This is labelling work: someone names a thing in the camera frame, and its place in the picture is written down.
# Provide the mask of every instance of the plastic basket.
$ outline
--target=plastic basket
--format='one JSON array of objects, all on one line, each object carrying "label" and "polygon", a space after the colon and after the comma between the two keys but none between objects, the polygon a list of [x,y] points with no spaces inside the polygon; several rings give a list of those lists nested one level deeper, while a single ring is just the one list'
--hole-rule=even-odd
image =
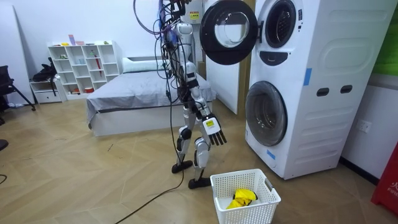
[{"label": "plastic basket", "polygon": [[[220,224],[271,223],[280,197],[260,169],[212,175],[210,180]],[[231,203],[236,189],[252,190],[259,199],[253,201],[250,206],[227,210],[226,207]]]}]

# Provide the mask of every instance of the power socket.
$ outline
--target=power socket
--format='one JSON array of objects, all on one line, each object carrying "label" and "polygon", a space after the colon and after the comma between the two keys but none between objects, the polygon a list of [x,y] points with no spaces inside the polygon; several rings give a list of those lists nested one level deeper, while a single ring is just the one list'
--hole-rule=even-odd
[{"label": "power socket", "polygon": [[371,130],[372,123],[369,121],[364,121],[362,119],[358,119],[358,122],[356,123],[356,129],[368,133]]}]

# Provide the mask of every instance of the cubby shelf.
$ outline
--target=cubby shelf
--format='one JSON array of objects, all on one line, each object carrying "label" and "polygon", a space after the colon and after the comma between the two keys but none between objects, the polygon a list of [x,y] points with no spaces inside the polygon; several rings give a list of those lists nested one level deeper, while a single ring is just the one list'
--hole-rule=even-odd
[{"label": "cubby shelf", "polygon": [[[49,46],[55,69],[68,100],[86,98],[85,88],[97,90],[120,74],[121,64],[116,52],[116,43]],[[79,90],[80,95],[72,94]]]}]

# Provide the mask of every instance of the drawer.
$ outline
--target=drawer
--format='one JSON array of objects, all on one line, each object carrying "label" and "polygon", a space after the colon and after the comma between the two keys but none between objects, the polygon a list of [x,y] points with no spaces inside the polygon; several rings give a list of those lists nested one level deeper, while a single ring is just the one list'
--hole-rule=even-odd
[{"label": "drawer", "polygon": [[56,96],[52,91],[44,92],[44,93],[35,93],[37,102],[39,103],[53,103],[53,102],[61,102],[60,95],[57,90],[55,90]]}]

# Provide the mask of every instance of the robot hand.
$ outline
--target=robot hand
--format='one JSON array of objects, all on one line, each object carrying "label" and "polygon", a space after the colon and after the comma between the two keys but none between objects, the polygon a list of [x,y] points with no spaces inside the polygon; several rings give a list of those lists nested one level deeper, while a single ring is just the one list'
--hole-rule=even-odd
[{"label": "robot hand", "polygon": [[223,130],[221,130],[221,126],[213,113],[202,118],[202,123],[212,145],[216,144],[218,146],[226,143]]}]

